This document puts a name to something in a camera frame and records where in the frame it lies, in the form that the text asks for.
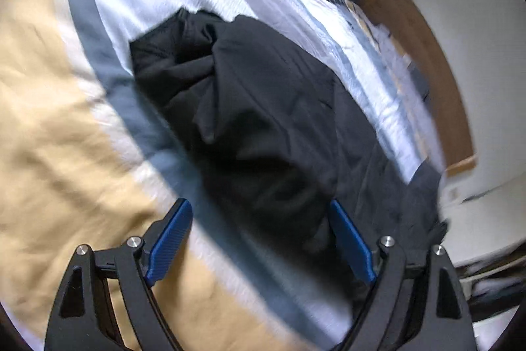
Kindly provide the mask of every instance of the silver screw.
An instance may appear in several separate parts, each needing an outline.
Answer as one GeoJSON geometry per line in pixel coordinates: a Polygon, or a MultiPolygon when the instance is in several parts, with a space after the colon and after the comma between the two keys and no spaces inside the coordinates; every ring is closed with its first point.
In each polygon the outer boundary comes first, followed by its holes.
{"type": "Polygon", "coordinates": [[[86,246],[85,244],[81,244],[77,247],[77,254],[80,256],[85,255],[86,253],[88,253],[88,250],[88,246],[86,246]]]}
{"type": "Polygon", "coordinates": [[[128,241],[126,242],[128,247],[139,247],[140,244],[140,237],[130,237],[128,238],[128,241]]]}
{"type": "Polygon", "coordinates": [[[431,249],[433,250],[433,253],[435,253],[437,256],[445,255],[445,248],[440,244],[434,245],[431,249]]]}
{"type": "Polygon", "coordinates": [[[380,243],[382,244],[382,246],[392,247],[395,245],[396,241],[390,235],[384,235],[382,238],[380,238],[380,243]]]}

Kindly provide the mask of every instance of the bed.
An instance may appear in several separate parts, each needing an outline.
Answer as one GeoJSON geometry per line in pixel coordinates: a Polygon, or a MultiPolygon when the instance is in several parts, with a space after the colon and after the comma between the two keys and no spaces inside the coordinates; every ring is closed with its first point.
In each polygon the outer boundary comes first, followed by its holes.
{"type": "MultiPolygon", "coordinates": [[[[154,294],[183,347],[331,349],[353,321],[341,284],[218,210],[135,85],[130,41],[181,7],[257,18],[330,67],[404,181],[439,147],[403,57],[346,0],[0,0],[2,306],[43,349],[75,247],[141,235],[182,196],[194,224],[154,294]]],[[[137,349],[110,287],[125,343],[137,349]]]]}

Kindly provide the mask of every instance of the ridged blue pad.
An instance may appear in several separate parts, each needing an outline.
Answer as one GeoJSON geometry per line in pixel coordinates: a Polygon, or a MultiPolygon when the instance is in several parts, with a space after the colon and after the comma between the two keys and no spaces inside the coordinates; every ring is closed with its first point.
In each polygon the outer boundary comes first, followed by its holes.
{"type": "Polygon", "coordinates": [[[329,207],[329,223],[336,236],[336,245],[356,278],[366,284],[376,280],[371,251],[336,200],[332,200],[329,207]]]}
{"type": "Polygon", "coordinates": [[[162,280],[168,272],[172,260],[174,260],[175,254],[190,228],[192,217],[192,206],[188,201],[185,201],[162,231],[159,240],[152,248],[148,271],[144,276],[149,287],[162,280]]]}

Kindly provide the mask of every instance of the blue-gray stripe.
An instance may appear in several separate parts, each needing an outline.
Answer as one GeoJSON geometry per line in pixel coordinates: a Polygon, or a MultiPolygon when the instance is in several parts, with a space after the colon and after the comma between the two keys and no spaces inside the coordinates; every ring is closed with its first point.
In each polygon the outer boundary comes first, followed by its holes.
{"type": "Polygon", "coordinates": [[[69,0],[73,24],[86,58],[143,156],[177,195],[188,199],[195,219],[259,291],[267,306],[292,329],[320,348],[335,343],[272,278],[248,250],[236,226],[206,196],[198,171],[167,124],[138,91],[135,80],[120,65],[95,0],[69,0]]]}

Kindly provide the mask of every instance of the wooden headboard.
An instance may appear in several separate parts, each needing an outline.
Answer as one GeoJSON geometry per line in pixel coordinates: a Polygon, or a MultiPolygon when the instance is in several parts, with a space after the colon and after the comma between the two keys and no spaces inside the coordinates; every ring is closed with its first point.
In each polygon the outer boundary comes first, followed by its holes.
{"type": "Polygon", "coordinates": [[[415,61],[429,83],[447,175],[477,164],[466,111],[448,61],[433,32],[412,0],[362,0],[360,6],[374,24],[384,24],[415,61]]]}

